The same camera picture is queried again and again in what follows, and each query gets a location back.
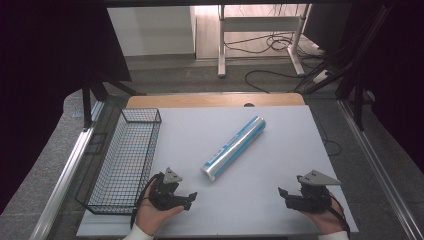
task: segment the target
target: metal mesh basket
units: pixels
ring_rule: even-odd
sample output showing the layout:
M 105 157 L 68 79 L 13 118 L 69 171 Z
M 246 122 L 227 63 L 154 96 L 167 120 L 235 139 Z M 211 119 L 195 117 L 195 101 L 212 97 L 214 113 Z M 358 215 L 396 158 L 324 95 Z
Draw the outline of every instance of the metal mesh basket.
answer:
M 77 201 L 94 214 L 131 214 L 149 181 L 161 122 L 158 109 L 122 109 L 107 152 L 90 164 Z

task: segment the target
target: aluminum rail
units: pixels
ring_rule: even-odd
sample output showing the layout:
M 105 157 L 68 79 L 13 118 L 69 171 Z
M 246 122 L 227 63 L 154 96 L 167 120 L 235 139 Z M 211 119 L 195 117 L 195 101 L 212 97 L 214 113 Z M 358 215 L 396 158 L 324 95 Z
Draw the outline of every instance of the aluminum rail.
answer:
M 358 126 L 355 124 L 355 120 L 352 117 L 353 113 L 347 100 L 339 100 L 338 103 L 342 109 L 344 116 L 346 117 L 347 122 L 349 123 L 349 126 L 352 129 L 353 134 L 355 135 L 359 145 L 361 146 L 365 156 L 367 157 L 368 163 L 370 164 L 371 169 L 376 175 L 380 186 L 382 187 L 387 199 L 392 205 L 395 214 L 399 218 L 403 229 L 408 235 L 408 238 L 411 240 L 424 239 L 414 219 L 414 216 L 412 215 L 402 196 L 396 190 L 396 187 L 394 186 L 384 166 L 381 164 L 380 158 L 378 157 L 371 143 L 369 142 L 367 135 L 364 131 L 360 131 Z
M 59 180 L 56 183 L 55 188 L 53 189 L 52 194 L 41 213 L 38 223 L 35 226 L 30 239 L 41 240 L 46 239 L 51 227 L 53 226 L 56 215 L 62 205 L 63 199 L 68 191 L 69 186 L 71 185 L 72 178 L 78 168 L 80 160 L 82 158 L 85 147 L 87 146 L 91 135 L 93 134 L 94 126 L 96 125 L 96 120 L 99 117 L 101 110 L 103 109 L 104 103 L 97 102 L 92 110 L 93 125 L 87 131 L 81 132 L 78 137 L 78 140 L 71 152 L 71 155 L 66 162 L 66 165 L 62 171 L 62 174 L 59 177 Z

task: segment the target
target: white board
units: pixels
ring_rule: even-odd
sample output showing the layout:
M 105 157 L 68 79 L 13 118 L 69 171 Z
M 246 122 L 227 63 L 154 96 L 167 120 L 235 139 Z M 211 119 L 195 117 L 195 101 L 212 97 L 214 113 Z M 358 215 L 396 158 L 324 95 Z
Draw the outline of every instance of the white board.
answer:
M 198 192 L 198 195 L 190 211 L 168 220 L 156 237 L 319 233 L 308 218 L 286 208 L 277 190 L 281 187 L 290 194 L 300 195 L 296 176 L 312 169 L 337 178 L 308 106 L 163 108 L 160 114 L 163 122 L 151 176 L 171 167 L 183 177 L 175 194 L 188 196 Z M 202 165 L 254 116 L 265 119 L 264 131 L 214 182 L 210 182 L 200 170 Z M 340 187 L 329 189 L 344 206 L 351 231 L 357 232 Z M 111 236 L 107 235 L 107 227 L 102 228 L 98 221 L 113 223 L 113 218 L 87 213 L 78 236 L 102 236 L 99 235 L 102 233 Z M 122 220 L 116 224 L 124 226 Z M 121 230 L 124 235 L 128 231 L 129 227 Z

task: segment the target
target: white sleeve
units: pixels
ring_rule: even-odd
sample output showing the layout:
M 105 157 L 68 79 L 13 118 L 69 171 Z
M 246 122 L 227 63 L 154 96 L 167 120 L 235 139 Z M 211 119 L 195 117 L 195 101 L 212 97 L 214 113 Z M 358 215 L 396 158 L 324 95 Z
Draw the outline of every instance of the white sleeve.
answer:
M 123 240 L 152 240 L 153 236 L 145 234 L 136 224 L 133 225 L 133 229 L 130 234 L 126 236 Z
M 319 240 L 348 240 L 347 232 L 336 232 L 328 235 L 318 236 Z

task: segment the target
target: blue plastic tube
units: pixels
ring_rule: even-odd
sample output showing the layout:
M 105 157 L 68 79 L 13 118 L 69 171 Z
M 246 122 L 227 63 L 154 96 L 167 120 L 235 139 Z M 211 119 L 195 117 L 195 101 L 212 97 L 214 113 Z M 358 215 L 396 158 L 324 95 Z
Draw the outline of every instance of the blue plastic tube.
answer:
M 213 182 L 215 179 L 262 133 L 266 122 L 262 117 L 254 117 L 244 126 L 220 151 L 218 151 L 210 162 L 203 165 L 202 170 Z

